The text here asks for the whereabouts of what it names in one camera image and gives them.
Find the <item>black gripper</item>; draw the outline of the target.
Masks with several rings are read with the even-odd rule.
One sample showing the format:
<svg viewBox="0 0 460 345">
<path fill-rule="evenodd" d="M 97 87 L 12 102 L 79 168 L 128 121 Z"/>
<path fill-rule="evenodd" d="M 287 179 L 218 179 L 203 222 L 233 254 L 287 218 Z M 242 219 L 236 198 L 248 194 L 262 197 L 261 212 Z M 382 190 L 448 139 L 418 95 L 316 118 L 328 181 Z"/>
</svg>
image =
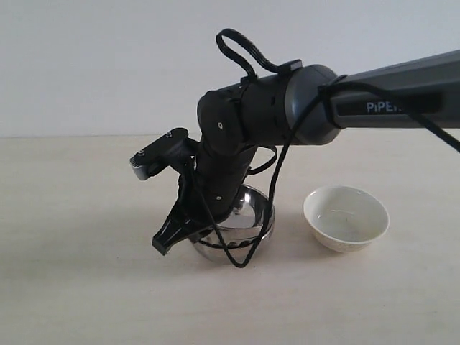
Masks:
<svg viewBox="0 0 460 345">
<path fill-rule="evenodd" d="M 220 155 L 202 139 L 195 156 L 194 177 L 152 237 L 152 246 L 165 256 L 181 241 L 195 244 L 210 234 L 209 216 L 217 223 L 229 216 L 256 151 L 256 146 L 244 145 L 235 155 Z"/>
</svg>

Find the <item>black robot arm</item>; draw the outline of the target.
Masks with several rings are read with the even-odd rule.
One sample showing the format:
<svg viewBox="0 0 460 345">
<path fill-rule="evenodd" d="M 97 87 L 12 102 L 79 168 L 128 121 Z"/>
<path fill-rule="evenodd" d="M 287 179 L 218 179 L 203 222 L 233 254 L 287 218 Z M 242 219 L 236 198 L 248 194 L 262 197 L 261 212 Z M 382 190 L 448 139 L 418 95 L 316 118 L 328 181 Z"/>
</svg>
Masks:
<svg viewBox="0 0 460 345">
<path fill-rule="evenodd" d="M 459 127 L 459 53 L 354 75 L 294 62 L 207 91 L 197 118 L 198 141 L 173 129 L 134 164 L 141 178 L 166 167 L 179 175 L 177 199 L 152 237 L 162 254 L 186 239 L 199 242 L 230 215 L 261 147 L 321 146 L 347 128 L 424 128 L 458 147 L 448 130 Z"/>
</svg>

